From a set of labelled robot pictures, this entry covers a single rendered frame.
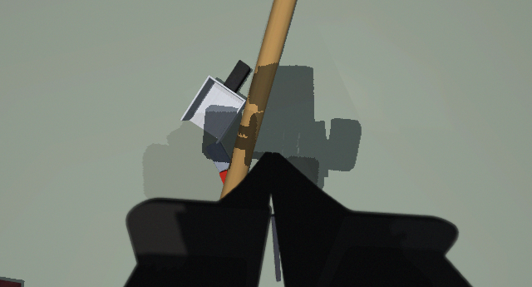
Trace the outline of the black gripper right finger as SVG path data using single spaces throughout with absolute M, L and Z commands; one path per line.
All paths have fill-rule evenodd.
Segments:
M 450 221 L 433 215 L 349 210 L 273 152 L 271 196 L 284 287 L 329 287 L 353 245 L 439 250 L 459 237 Z

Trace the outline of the dark grey l-shaped bar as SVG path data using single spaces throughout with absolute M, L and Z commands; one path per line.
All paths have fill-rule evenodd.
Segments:
M 279 252 L 278 252 L 278 237 L 277 237 L 274 215 L 271 215 L 271 219 L 272 219 L 272 230 L 273 230 L 273 251 L 274 251 L 276 281 L 281 281 Z

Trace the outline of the long wooden-handled scraper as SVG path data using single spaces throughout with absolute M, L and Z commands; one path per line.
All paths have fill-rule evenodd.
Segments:
M 273 1 L 220 200 L 248 174 L 296 1 Z

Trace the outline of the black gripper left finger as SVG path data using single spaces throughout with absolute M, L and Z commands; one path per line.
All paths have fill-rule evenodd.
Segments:
M 218 201 L 153 198 L 126 215 L 136 263 L 144 253 L 214 255 L 248 262 L 246 287 L 259 287 L 268 229 L 274 159 L 265 152 Z

